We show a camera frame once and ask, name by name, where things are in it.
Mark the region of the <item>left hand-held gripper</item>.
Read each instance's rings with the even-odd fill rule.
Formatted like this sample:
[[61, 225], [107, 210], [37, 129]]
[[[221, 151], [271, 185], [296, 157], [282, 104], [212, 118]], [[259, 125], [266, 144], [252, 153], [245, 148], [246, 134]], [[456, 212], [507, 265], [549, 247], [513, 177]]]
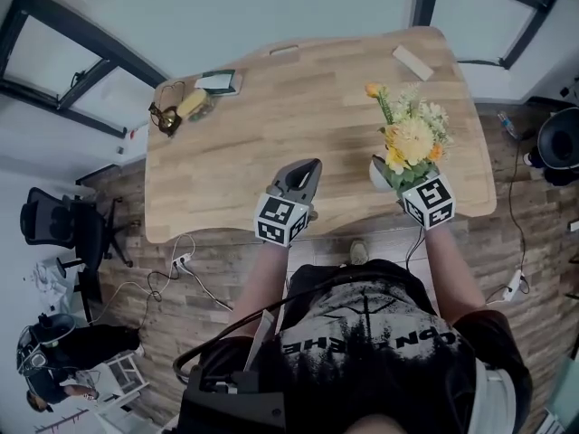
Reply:
[[254, 233], [262, 241], [289, 246], [317, 218], [312, 200], [322, 162], [302, 159], [283, 166], [260, 196], [254, 212]]

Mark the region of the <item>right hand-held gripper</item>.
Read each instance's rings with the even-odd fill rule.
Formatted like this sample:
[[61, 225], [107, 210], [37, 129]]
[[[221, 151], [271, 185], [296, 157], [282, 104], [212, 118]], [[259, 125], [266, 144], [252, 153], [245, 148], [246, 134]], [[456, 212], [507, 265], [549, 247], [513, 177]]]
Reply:
[[[372, 176], [384, 179], [385, 160], [372, 155]], [[425, 230], [454, 217], [454, 193], [444, 174], [435, 175], [402, 193], [403, 208]]]

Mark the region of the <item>yellow flowers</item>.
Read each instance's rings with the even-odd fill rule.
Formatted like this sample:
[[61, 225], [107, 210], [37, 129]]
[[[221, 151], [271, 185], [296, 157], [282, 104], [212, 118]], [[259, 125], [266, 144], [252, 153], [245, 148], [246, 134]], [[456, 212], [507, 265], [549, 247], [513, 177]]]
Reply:
[[379, 171], [397, 193], [426, 180], [436, 172], [445, 148], [451, 143], [449, 117], [437, 103], [419, 96], [418, 82], [393, 98], [387, 86], [365, 85], [366, 96], [374, 99], [384, 115], [379, 128], [384, 138], [384, 165]]

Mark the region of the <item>person's right forearm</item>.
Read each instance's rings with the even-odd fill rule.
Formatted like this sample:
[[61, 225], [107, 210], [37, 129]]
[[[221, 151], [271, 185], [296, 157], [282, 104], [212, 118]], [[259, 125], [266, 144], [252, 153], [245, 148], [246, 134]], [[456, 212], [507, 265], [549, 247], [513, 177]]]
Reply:
[[486, 300], [446, 224], [428, 230], [425, 246], [441, 317], [450, 324], [486, 307]]

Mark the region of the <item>person's left forearm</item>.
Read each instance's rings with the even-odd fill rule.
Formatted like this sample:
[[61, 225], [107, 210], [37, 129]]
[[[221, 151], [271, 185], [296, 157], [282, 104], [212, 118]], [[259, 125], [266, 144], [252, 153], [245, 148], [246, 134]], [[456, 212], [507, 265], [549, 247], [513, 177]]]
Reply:
[[289, 252], [288, 247], [269, 242], [259, 247], [249, 277], [230, 314], [231, 325], [282, 299]]

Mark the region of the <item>wooden desk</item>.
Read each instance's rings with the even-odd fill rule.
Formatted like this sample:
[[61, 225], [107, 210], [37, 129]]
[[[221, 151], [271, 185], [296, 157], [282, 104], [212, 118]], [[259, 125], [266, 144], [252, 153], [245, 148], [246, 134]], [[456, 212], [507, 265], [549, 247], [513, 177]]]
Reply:
[[145, 174], [145, 233], [163, 243], [191, 231], [252, 228], [260, 194], [283, 166], [318, 158], [323, 169], [309, 227], [322, 235], [360, 220], [398, 212], [394, 193], [369, 178], [383, 142], [383, 117], [366, 96], [375, 81], [397, 93], [414, 82], [393, 56], [404, 47], [432, 68], [420, 95], [446, 109], [451, 146], [441, 161], [457, 212], [491, 214], [497, 196], [489, 151], [459, 64], [444, 35], [418, 26], [374, 37], [280, 42], [232, 66], [241, 91], [221, 97], [172, 137], [151, 127]]

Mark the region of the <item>black glasses on desk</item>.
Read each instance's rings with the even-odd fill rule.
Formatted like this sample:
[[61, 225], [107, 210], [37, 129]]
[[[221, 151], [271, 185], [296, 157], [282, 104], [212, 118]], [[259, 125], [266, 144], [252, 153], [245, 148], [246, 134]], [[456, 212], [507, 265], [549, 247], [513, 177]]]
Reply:
[[[175, 90], [177, 86], [181, 87], [181, 99], [176, 105], [161, 109], [162, 98], [167, 89]], [[182, 117], [177, 112], [179, 106], [185, 99], [185, 83], [178, 80], [172, 84], [165, 85], [159, 92], [158, 102], [152, 101], [148, 107], [148, 113], [151, 122], [158, 130], [169, 138], [172, 138], [181, 125]]]

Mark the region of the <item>person's beige shoe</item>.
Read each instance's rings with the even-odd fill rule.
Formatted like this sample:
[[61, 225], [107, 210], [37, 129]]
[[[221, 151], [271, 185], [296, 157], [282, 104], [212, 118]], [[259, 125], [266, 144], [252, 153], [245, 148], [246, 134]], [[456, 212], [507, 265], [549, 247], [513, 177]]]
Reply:
[[362, 240], [353, 240], [349, 251], [351, 265], [361, 266], [369, 261], [369, 254]]

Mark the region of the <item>light wooden block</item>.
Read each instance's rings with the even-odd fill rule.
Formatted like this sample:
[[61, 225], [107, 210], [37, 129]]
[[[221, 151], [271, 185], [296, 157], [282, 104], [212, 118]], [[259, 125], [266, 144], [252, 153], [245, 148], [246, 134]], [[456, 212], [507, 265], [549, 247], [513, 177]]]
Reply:
[[427, 81], [433, 75], [433, 69], [430, 66], [402, 45], [397, 46], [392, 55], [421, 81]]

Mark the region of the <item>green book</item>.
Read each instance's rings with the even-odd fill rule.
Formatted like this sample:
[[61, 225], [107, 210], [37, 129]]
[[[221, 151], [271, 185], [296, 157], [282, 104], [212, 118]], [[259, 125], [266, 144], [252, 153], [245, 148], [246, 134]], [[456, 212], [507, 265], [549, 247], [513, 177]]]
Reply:
[[242, 75], [233, 69], [207, 71], [196, 81], [197, 89], [214, 96], [232, 96], [241, 91]]

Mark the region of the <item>clear water bottle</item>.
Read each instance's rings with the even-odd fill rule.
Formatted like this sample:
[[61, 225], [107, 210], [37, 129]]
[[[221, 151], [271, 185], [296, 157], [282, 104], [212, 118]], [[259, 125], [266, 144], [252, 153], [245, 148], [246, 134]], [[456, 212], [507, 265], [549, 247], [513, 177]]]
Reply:
[[519, 134], [518, 134], [513, 122], [511, 121], [511, 119], [507, 115], [507, 113], [504, 111], [499, 111], [498, 112], [498, 119], [500, 121], [501, 126], [508, 132], [508, 134], [514, 140], [518, 141], [519, 140]]

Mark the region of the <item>person's black printed t-shirt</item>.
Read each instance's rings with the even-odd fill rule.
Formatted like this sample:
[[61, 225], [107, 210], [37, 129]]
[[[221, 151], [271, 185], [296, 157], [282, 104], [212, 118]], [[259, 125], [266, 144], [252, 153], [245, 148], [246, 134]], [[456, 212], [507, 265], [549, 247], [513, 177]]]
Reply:
[[262, 388], [284, 394], [289, 431], [329, 434], [384, 414], [408, 434], [466, 434], [477, 363], [508, 373], [515, 424], [524, 424], [532, 380], [498, 311], [449, 324], [419, 279], [379, 259], [305, 265], [292, 276], [290, 294], [280, 332], [255, 362]]

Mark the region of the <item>black waist bag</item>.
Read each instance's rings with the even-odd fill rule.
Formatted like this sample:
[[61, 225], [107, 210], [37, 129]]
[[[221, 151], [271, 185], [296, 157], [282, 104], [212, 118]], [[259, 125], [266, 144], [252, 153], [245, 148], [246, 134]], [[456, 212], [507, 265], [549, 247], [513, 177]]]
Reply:
[[286, 434], [284, 394], [259, 389], [254, 371], [191, 369], [172, 434]]

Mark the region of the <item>black office chair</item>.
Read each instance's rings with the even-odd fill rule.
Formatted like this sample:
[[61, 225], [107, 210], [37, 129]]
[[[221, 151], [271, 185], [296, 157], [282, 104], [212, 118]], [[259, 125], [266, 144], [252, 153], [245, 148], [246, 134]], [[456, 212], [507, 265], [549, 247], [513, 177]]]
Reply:
[[[75, 252], [74, 220], [71, 209], [73, 200], [68, 196], [57, 199], [37, 187], [32, 188], [20, 214], [21, 233], [26, 243], [31, 246], [58, 246]], [[61, 260], [57, 262], [62, 274], [66, 273], [66, 269], [79, 265], [76, 258], [67, 262]]]

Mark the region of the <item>white crumpled cloth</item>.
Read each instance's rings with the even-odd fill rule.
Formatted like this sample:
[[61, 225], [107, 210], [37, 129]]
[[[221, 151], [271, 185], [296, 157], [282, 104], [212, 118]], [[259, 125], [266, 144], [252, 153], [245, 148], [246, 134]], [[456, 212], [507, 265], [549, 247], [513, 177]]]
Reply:
[[67, 283], [54, 265], [37, 262], [33, 268], [33, 283], [38, 291], [40, 301], [47, 309], [60, 307], [66, 298]]

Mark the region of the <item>white stool frame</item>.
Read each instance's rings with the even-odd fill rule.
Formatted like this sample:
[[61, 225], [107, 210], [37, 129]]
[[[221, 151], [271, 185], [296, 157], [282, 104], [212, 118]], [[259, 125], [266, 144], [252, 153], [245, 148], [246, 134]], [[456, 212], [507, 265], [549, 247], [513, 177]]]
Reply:
[[118, 396], [128, 396], [141, 392], [149, 385], [149, 382], [137, 367], [135, 360], [137, 356], [134, 352], [118, 354], [106, 362], [112, 376], [115, 378], [114, 393]]

